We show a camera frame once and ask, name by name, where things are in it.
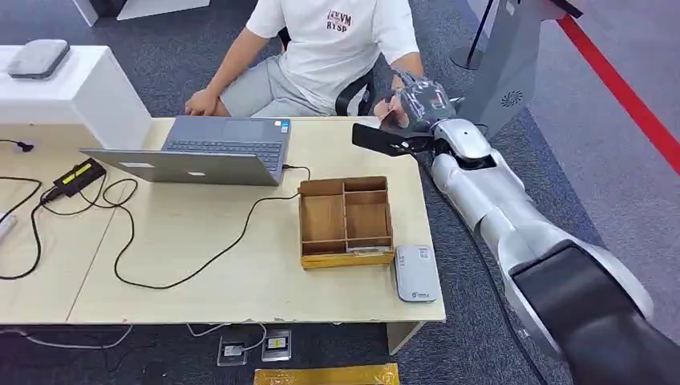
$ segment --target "red line on floor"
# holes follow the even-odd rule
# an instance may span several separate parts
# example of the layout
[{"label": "red line on floor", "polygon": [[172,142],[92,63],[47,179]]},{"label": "red line on floor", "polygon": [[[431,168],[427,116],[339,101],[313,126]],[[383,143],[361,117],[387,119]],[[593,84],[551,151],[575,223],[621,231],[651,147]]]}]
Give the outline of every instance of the red line on floor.
[{"label": "red line on floor", "polygon": [[654,147],[666,158],[670,167],[677,174],[680,174],[680,142],[675,139],[633,88],[618,74],[609,60],[595,47],[595,44],[571,16],[567,14],[562,19],[557,20],[557,23],[619,104],[628,112],[628,115],[645,133]]}]

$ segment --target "wooden box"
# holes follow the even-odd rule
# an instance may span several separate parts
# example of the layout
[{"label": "wooden box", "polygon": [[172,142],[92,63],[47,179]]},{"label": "wooden box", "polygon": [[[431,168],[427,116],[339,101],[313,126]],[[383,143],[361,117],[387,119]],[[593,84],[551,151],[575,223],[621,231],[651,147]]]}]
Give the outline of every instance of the wooden box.
[{"label": "wooden box", "polygon": [[386,177],[308,180],[298,192],[303,269],[392,262]]}]

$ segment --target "metal pole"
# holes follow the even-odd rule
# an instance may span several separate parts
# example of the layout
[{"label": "metal pole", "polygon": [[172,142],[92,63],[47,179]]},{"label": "metal pole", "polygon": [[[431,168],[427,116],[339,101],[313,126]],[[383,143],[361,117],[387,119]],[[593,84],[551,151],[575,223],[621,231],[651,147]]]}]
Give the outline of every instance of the metal pole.
[{"label": "metal pole", "polygon": [[480,68],[482,58],[484,57],[484,52],[477,49],[477,43],[480,41],[480,36],[484,31],[484,25],[487,22],[488,14],[491,12],[492,5],[493,0],[488,0],[487,7],[484,10],[484,14],[482,15],[482,20],[480,21],[480,26],[477,28],[475,39],[472,40],[472,46],[470,48],[456,48],[451,54],[451,61],[456,66],[465,68],[466,70],[477,70]]}]

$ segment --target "office chair armrest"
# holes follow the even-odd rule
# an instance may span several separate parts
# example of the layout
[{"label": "office chair armrest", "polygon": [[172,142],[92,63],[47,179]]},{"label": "office chair armrest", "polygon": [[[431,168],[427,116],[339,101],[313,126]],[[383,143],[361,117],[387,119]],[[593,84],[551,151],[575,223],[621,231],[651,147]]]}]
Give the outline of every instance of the office chair armrest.
[{"label": "office chair armrest", "polygon": [[375,96],[375,85],[373,83],[373,70],[368,71],[364,76],[356,79],[354,82],[350,83],[340,95],[335,100],[335,113],[338,116],[348,116],[347,108],[350,106],[350,101],[364,88],[366,91],[362,97],[361,102],[359,102],[358,115],[368,116],[370,115],[370,108],[373,104],[373,99]]}]

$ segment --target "laptop keyboard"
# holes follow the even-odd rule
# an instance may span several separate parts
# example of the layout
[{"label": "laptop keyboard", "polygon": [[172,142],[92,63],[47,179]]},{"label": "laptop keyboard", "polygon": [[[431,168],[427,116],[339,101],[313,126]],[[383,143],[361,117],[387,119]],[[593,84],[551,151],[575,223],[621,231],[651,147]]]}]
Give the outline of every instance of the laptop keyboard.
[{"label": "laptop keyboard", "polygon": [[177,152],[201,152],[218,154],[257,155],[267,170],[276,172],[281,155],[280,143],[220,142],[215,140],[173,140],[168,150]]}]

